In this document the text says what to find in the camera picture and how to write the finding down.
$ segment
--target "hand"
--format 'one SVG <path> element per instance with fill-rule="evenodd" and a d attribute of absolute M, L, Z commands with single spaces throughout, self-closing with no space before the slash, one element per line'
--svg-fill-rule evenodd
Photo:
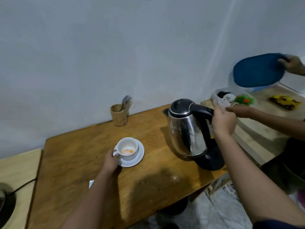
<path fill-rule="evenodd" d="M 234 112 L 235 115 L 239 118 L 250 118 L 251 113 L 254 111 L 254 108 L 249 107 L 245 104 L 235 104 L 232 107 L 226 107 L 228 112 Z"/>
<path fill-rule="evenodd" d="M 116 170 L 119 154 L 116 154 L 115 156 L 113 156 L 113 153 L 115 151 L 116 151 L 115 149 L 110 149 L 105 154 L 102 171 L 112 174 Z"/>
<path fill-rule="evenodd" d="M 236 127 L 236 115 L 233 112 L 227 112 L 215 105 L 212 118 L 212 128 L 215 136 L 218 134 L 232 135 Z"/>
<path fill-rule="evenodd" d="M 285 67 L 286 71 L 296 75 L 305 75 L 305 66 L 302 64 L 298 56 L 285 56 L 289 60 L 289 62 L 284 59 L 279 59 L 278 61 Z"/>

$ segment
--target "power cord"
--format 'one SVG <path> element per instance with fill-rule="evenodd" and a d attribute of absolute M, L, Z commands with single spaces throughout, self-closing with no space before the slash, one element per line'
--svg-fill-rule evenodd
<path fill-rule="evenodd" d="M 23 184 L 21 187 L 17 188 L 16 190 L 14 190 L 14 191 L 11 192 L 11 193 L 9 193 L 9 196 L 12 195 L 12 194 L 14 194 L 14 193 L 16 193 L 18 190 L 20 190 L 21 188 L 25 187 L 27 184 L 29 184 L 29 183 L 31 183 L 31 182 L 33 182 L 33 181 L 36 181 L 36 180 L 37 180 L 37 178 L 34 178 L 34 179 L 32 179 L 31 181 L 28 181 L 27 183 Z"/>

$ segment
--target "white saucer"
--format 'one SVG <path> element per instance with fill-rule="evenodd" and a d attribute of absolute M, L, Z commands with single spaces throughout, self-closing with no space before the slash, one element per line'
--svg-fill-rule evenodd
<path fill-rule="evenodd" d="M 143 144 L 139 140 L 137 140 L 137 139 L 135 139 L 135 140 L 136 140 L 136 142 L 139 145 L 139 152 L 138 152 L 138 154 L 136 155 L 136 157 L 134 159 L 132 159 L 130 161 L 125 161 L 122 158 L 119 158 L 119 162 L 118 162 L 119 166 L 122 166 L 122 167 L 132 167 L 132 166 L 135 166 L 144 157 L 144 146 L 143 146 Z"/>

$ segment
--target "white cup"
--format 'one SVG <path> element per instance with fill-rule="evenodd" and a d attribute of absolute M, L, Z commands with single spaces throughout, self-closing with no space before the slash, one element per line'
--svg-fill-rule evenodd
<path fill-rule="evenodd" d="M 125 161 L 134 159 L 139 152 L 139 145 L 137 141 L 132 137 L 125 137 L 117 144 L 117 151 L 113 153 L 119 154 L 119 157 Z"/>

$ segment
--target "kettle spout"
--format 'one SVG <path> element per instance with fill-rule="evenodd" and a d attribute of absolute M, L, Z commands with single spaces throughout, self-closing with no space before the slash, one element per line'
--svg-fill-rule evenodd
<path fill-rule="evenodd" d="M 163 112 L 166 116 L 168 116 L 168 108 L 164 109 L 162 112 Z"/>

